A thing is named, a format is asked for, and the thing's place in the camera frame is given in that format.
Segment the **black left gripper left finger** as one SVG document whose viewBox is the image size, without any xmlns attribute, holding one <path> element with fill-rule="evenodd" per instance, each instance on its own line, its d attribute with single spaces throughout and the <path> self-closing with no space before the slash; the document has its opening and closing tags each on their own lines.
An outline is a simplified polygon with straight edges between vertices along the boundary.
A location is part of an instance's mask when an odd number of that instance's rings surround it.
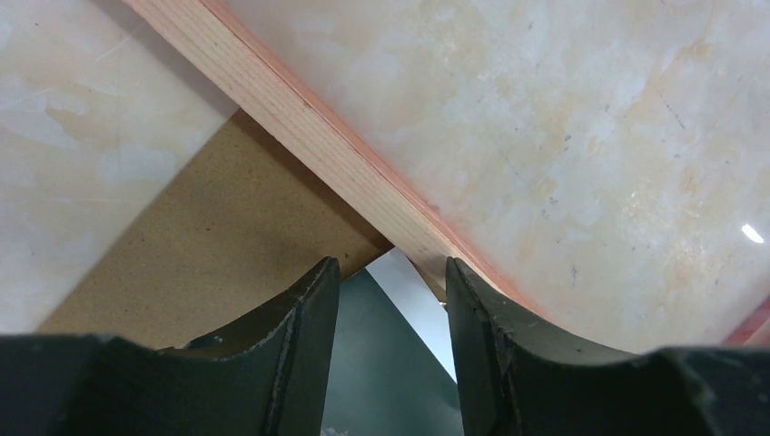
<svg viewBox="0 0 770 436">
<path fill-rule="evenodd" d="M 295 284 L 181 348 L 104 333 L 1 339 L 4 435 L 317 435 L 341 271 Z"/>
</svg>

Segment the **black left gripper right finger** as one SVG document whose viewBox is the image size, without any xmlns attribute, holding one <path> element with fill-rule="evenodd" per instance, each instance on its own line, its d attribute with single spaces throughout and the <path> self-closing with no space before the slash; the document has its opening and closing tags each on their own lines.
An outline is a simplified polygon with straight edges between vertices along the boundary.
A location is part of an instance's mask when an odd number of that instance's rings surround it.
<svg viewBox="0 0 770 436">
<path fill-rule="evenodd" d="M 446 261 L 449 329 L 468 435 L 766 435 L 769 351 L 635 355 L 546 321 Z"/>
</svg>

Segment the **sunset landscape photo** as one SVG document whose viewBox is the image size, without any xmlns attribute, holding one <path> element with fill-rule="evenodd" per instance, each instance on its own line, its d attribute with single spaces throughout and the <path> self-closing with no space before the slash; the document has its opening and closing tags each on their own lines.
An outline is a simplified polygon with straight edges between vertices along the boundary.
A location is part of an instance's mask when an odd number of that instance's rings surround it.
<svg viewBox="0 0 770 436">
<path fill-rule="evenodd" d="M 341 285 L 321 434 L 462 432 L 448 314 L 392 249 Z"/>
</svg>

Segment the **brown fibreboard backing board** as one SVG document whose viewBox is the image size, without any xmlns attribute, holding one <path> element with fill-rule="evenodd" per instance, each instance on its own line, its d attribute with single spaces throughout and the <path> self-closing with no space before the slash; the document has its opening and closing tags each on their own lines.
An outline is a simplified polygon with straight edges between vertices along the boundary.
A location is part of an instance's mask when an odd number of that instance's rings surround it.
<svg viewBox="0 0 770 436">
<path fill-rule="evenodd" d="M 133 222 L 43 333 L 178 347 L 284 291 L 326 256 L 350 276 L 390 242 L 243 111 Z"/>
</svg>

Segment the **red wooden picture frame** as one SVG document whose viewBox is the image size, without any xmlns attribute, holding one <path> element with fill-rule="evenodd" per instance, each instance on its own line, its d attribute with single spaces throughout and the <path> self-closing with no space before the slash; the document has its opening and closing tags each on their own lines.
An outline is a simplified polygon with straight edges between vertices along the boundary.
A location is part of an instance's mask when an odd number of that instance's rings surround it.
<svg viewBox="0 0 770 436">
<path fill-rule="evenodd" d="M 578 335 L 769 342 L 766 1 L 133 1 L 372 226 Z"/>
</svg>

